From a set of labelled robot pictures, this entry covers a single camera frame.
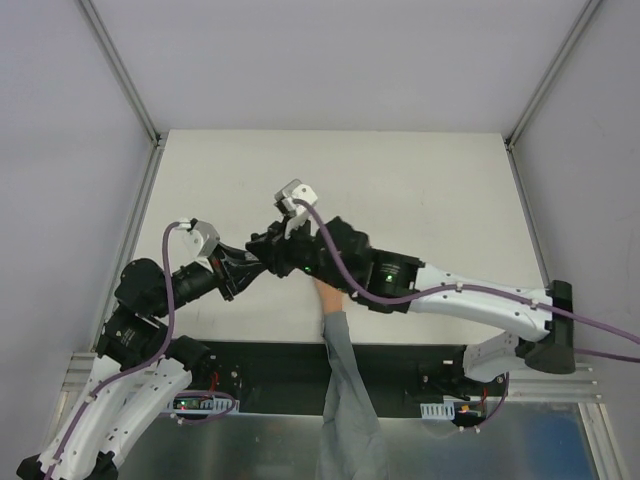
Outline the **mannequin hand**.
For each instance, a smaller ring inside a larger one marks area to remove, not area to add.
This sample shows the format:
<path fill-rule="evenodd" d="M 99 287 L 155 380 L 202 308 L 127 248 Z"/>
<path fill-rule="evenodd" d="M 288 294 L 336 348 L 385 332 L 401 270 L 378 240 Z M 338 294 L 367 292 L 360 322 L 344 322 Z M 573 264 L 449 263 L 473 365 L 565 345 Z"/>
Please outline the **mannequin hand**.
<path fill-rule="evenodd" d="M 341 312 L 343 310 L 343 293 L 334 287 L 315 279 L 319 301 L 324 315 Z"/>

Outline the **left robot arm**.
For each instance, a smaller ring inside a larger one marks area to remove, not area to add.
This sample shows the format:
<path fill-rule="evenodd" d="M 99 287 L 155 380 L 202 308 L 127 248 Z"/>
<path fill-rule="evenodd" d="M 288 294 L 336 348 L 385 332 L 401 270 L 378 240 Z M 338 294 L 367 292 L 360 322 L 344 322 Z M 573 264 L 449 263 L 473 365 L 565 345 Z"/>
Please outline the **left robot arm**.
<path fill-rule="evenodd" d="M 231 301 L 265 270 L 249 252 L 217 245 L 165 277 L 151 259 L 129 263 L 116 289 L 80 398 L 50 445 L 24 459 L 21 479 L 115 479 L 140 436 L 182 391 L 214 399 L 220 364 L 202 342 L 173 338 L 162 318 L 217 290 Z"/>

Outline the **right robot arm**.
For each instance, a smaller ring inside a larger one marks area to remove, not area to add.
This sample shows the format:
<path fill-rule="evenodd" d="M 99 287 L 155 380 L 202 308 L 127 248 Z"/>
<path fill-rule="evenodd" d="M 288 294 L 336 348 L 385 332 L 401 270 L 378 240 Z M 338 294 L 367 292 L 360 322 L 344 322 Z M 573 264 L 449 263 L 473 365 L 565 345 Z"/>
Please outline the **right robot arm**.
<path fill-rule="evenodd" d="M 439 314 L 499 329 L 475 345 L 464 345 L 450 369 L 452 387 L 473 394 L 484 383 L 516 370 L 551 375 L 576 370 L 570 284 L 545 289 L 476 282 L 420 259 L 371 246 L 366 233 L 339 217 L 316 232 L 308 223 L 287 230 L 275 222 L 245 245 L 267 270 L 285 277 L 294 270 L 384 313 Z"/>

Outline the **grey sleeve forearm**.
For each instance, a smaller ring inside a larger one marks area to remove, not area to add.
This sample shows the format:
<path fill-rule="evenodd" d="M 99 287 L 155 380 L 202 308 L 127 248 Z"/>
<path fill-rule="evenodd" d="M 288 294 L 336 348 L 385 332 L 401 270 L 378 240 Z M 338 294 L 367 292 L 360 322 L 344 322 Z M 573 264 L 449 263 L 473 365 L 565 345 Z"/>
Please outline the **grey sleeve forearm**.
<path fill-rule="evenodd" d="M 324 317 L 323 338 L 331 374 L 315 477 L 388 479 L 385 439 L 358 369 L 345 312 Z"/>

